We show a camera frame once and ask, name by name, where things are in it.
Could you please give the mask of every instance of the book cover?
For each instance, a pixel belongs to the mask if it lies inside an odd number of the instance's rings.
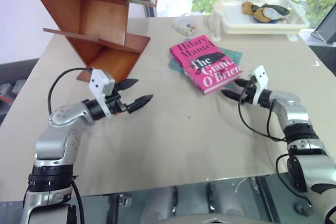
[[[156,2],[152,2],[151,0],[127,0],[127,1],[138,5],[156,7]]]
[[[229,84],[242,73],[205,35],[173,46],[170,51],[203,94]]]
[[[230,50],[230,49],[227,49],[227,48],[223,48],[223,47],[219,47],[219,49],[224,54],[226,54],[237,66],[239,66],[240,60],[241,60],[242,55],[243,55],[241,52],[233,51],[233,50]],[[170,62],[169,62],[169,68],[172,69],[172,70],[174,70],[174,71],[176,71],[176,72],[185,74],[184,73],[184,69],[180,66],[179,63],[177,63],[177,61],[174,58],[170,60]],[[226,89],[233,88],[233,83],[231,82],[230,84],[225,85],[224,88],[226,88]]]

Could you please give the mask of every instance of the small plastic box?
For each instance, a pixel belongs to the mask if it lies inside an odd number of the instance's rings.
[[[198,30],[200,24],[195,21],[191,22],[190,17],[192,17],[191,14],[185,13],[181,17],[174,19],[173,28],[185,36],[191,36]]]

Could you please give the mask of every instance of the white wall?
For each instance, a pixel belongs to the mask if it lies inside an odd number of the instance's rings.
[[[131,4],[129,17],[145,17],[142,5]],[[40,0],[0,0],[0,64],[39,58],[57,29]]]

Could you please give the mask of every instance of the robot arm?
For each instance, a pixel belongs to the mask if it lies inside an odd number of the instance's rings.
[[[49,124],[36,143],[21,224],[46,223],[41,222],[41,213],[46,209],[48,216],[57,216],[57,223],[62,223],[60,220],[76,223],[76,218],[73,220],[71,217],[76,214],[76,208],[65,203],[71,199],[72,170],[81,136],[95,121],[105,116],[110,118],[125,111],[132,113],[145,106],[153,95],[138,98],[130,105],[120,101],[118,91],[136,82],[129,79],[115,84],[108,73],[93,69],[89,86],[95,99],[62,107],[50,115]]]
[[[267,90],[263,66],[253,70],[250,77],[249,81],[236,81],[241,87],[248,85],[243,101],[276,113],[287,142],[287,167],[294,188],[306,193],[323,223],[336,224],[336,164],[313,130],[306,108],[293,94]],[[229,90],[222,93],[239,101],[240,94]]]

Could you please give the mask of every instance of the white plastic bracket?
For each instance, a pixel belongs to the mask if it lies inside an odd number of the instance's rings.
[[[210,30],[210,36],[213,41],[221,41],[221,21],[220,21],[220,15],[214,11],[212,16],[208,19],[209,24],[209,30]]]
[[[297,41],[298,36],[296,34],[286,34],[286,37],[289,41]]]
[[[112,114],[105,103],[105,97],[112,94],[114,84],[115,80],[109,73],[100,69],[92,70],[89,88],[107,118],[111,118]]]
[[[257,80],[257,82],[255,83],[257,89],[256,89],[256,93],[253,97],[253,103],[252,104],[253,105],[258,105],[259,97],[260,97],[262,91],[267,88],[267,84],[268,84],[268,77],[267,77],[266,71],[264,69],[264,66],[260,65],[256,69],[251,70],[250,73],[248,74],[248,76],[250,78],[252,78],[254,76]]]

